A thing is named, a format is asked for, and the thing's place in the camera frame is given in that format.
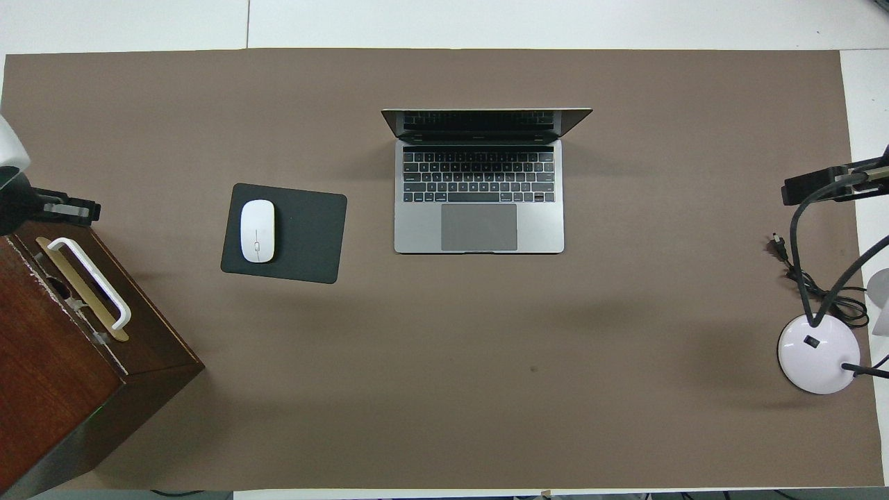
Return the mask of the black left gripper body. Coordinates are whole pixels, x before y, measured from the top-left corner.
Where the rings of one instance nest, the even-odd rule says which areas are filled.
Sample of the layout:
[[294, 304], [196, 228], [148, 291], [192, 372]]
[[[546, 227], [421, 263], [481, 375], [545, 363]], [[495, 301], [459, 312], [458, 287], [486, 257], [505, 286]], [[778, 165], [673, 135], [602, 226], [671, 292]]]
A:
[[44, 200], [20, 170], [1, 171], [1, 235], [8, 236], [44, 209]]

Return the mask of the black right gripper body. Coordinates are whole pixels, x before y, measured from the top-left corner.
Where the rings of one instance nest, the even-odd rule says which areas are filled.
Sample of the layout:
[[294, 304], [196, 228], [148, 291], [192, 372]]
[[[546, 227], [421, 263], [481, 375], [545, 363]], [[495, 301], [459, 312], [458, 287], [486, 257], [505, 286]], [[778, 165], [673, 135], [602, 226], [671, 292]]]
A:
[[842, 174], [857, 175], [866, 174], [864, 180], [845, 187], [840, 201], [851, 201], [857, 199], [866, 199], [867, 197], [878, 197], [888, 194], [888, 158], [887, 156], [879, 156], [879, 158], [870, 158], [858, 162], [849, 162], [842, 166]]

